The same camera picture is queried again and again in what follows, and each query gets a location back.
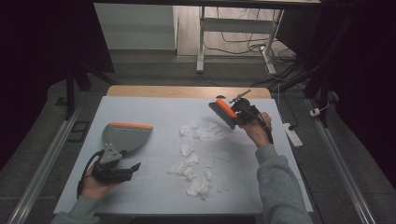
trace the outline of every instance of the white device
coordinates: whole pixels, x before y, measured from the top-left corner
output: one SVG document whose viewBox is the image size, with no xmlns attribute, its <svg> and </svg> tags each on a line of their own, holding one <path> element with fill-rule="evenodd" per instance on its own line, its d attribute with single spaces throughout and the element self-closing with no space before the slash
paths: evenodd
<svg viewBox="0 0 396 224">
<path fill-rule="evenodd" d="M 298 137 L 297 133 L 294 130 L 289 130 L 290 124 L 284 123 L 283 127 L 285 129 L 286 135 L 288 136 L 289 140 L 293 144 L 294 147 L 300 147 L 303 145 L 303 142 Z"/>
<path fill-rule="evenodd" d="M 309 114 L 311 115 L 311 117 L 316 117 L 317 115 L 320 114 L 320 110 L 318 108 L 310 110 Z"/>
</svg>

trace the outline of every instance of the floor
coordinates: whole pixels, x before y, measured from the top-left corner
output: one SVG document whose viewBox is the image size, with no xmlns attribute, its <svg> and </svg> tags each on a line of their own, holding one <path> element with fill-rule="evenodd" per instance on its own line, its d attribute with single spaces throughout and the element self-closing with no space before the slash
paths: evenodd
<svg viewBox="0 0 396 224">
<path fill-rule="evenodd" d="M 197 13 L 198 8 L 184 8 L 189 13 Z M 242 10 L 232 13 L 230 16 L 242 15 Z M 221 11 L 224 16 L 229 16 L 227 11 Z M 179 36 L 191 34 L 187 27 L 196 25 L 179 24 Z M 227 36 L 227 38 L 246 40 L 246 35 Z M 213 44 L 214 48 L 226 50 L 246 50 L 246 43 L 236 46 L 231 43 L 223 43 L 222 37 L 206 35 L 207 44 Z M 228 57 L 220 51 L 206 51 L 205 72 L 201 75 L 195 73 L 196 48 L 191 42 L 178 42 L 178 56 L 176 55 L 152 55 L 133 54 L 128 52 L 111 52 L 112 60 L 116 69 L 116 75 L 111 75 L 119 83 L 124 85 L 181 85 L 181 86 L 235 86 L 249 87 L 261 81 L 257 87 L 268 87 L 274 80 L 268 77 L 262 69 L 262 58 L 257 53 L 250 52 L 247 57 L 241 55 Z M 279 71 L 288 65 L 277 63 Z M 92 89 L 82 92 L 76 89 L 78 99 L 85 97 L 85 104 L 76 122 L 89 127 L 97 106 L 109 85 L 103 80 L 90 75 Z M 300 171 L 304 177 L 314 213 L 310 214 L 314 223 L 362 223 L 355 205 L 350 198 L 339 172 L 334 165 L 324 140 L 322 139 L 317 121 L 312 119 L 308 113 L 307 101 L 315 105 L 316 98 L 305 99 L 302 95 L 305 83 L 295 86 L 285 93 L 278 94 L 273 89 L 272 96 L 276 99 L 280 113 L 285 121 L 298 124 L 295 129 L 304 145 L 294 148 L 293 153 L 299 164 Z M 49 89 L 49 99 L 43 108 L 42 114 L 21 142 L 15 155 L 0 172 L 0 223 L 7 223 L 14 208 L 20 201 L 21 196 L 35 174 L 35 170 L 44 158 L 65 116 L 65 85 L 64 82 L 57 83 Z M 396 191 L 381 173 L 375 161 L 360 143 L 359 139 L 348 129 L 345 123 L 335 112 L 336 100 L 332 98 L 328 108 L 329 131 L 333 140 L 342 152 L 350 173 L 358 184 L 361 193 L 369 205 L 376 223 L 396 223 Z M 53 168 L 33 204 L 25 223 L 49 223 L 53 218 L 52 211 L 63 191 L 64 184 L 69 177 L 75 160 L 82 147 L 84 132 L 72 130 L 67 135 L 67 141 L 56 159 Z M 157 218 L 157 217 L 102 217 L 103 223 L 254 223 L 251 217 L 232 218 L 216 217 L 208 218 L 194 217 L 186 218 Z"/>
<path fill-rule="evenodd" d="M 196 56 L 199 43 L 199 12 L 198 7 L 177 7 L 177 55 Z M 206 18 L 225 18 L 239 20 L 264 20 L 270 21 L 273 10 L 251 8 L 224 8 L 206 7 Z M 268 35 L 260 34 L 237 34 L 221 32 L 205 32 L 204 43 L 207 46 L 205 55 L 222 56 L 260 56 L 258 49 L 248 51 L 248 46 L 260 45 L 266 42 Z M 282 48 L 283 45 L 275 43 L 274 48 Z"/>
</svg>

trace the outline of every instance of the hand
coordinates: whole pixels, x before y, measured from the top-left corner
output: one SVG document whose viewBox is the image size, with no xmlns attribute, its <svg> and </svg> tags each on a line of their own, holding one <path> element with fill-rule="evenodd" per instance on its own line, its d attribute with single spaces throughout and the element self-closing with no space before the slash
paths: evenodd
<svg viewBox="0 0 396 224">
<path fill-rule="evenodd" d="M 268 126 L 270 131 L 272 131 L 271 117 L 265 112 L 262 112 L 261 115 L 262 117 L 259 115 L 259 118 L 263 118 L 265 124 Z M 247 136 L 254 142 L 254 144 L 256 144 L 256 147 L 261 147 L 270 143 L 267 133 L 257 120 L 253 120 L 245 125 L 240 125 L 239 127 L 247 132 Z"/>
<path fill-rule="evenodd" d="M 90 197 L 96 201 L 102 201 L 106 194 L 120 183 L 101 183 L 92 176 L 92 167 L 87 171 L 82 185 L 81 195 Z"/>
</svg>

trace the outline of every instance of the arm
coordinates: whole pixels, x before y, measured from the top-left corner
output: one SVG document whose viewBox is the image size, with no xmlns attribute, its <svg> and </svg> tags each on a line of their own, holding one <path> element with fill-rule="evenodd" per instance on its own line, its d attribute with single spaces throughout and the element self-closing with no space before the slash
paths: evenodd
<svg viewBox="0 0 396 224">
<path fill-rule="evenodd" d="M 271 118 L 262 113 L 267 126 Z M 260 165 L 257 171 L 259 191 L 264 206 L 264 223 L 312 223 L 305 211 L 303 194 L 294 172 L 284 156 L 278 156 L 273 145 L 256 120 L 241 126 L 257 146 L 255 153 Z"/>
<path fill-rule="evenodd" d="M 97 224 L 99 217 L 95 217 L 96 209 L 106 194 L 120 183 L 104 184 L 98 182 L 91 176 L 92 167 L 88 170 L 84 179 L 81 195 L 69 213 L 60 213 L 51 224 L 77 223 L 77 224 Z"/>
</svg>

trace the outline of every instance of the wooden table edge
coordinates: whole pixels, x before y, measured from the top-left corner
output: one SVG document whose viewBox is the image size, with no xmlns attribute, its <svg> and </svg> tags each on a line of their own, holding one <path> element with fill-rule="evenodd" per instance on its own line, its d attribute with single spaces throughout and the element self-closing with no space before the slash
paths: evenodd
<svg viewBox="0 0 396 224">
<path fill-rule="evenodd" d="M 186 87 L 186 86 L 111 86 L 106 96 L 125 97 L 175 97 L 175 98 L 216 98 L 223 95 L 233 99 L 239 93 L 251 90 L 248 99 L 272 99 L 271 93 L 265 88 L 250 87 Z"/>
</svg>

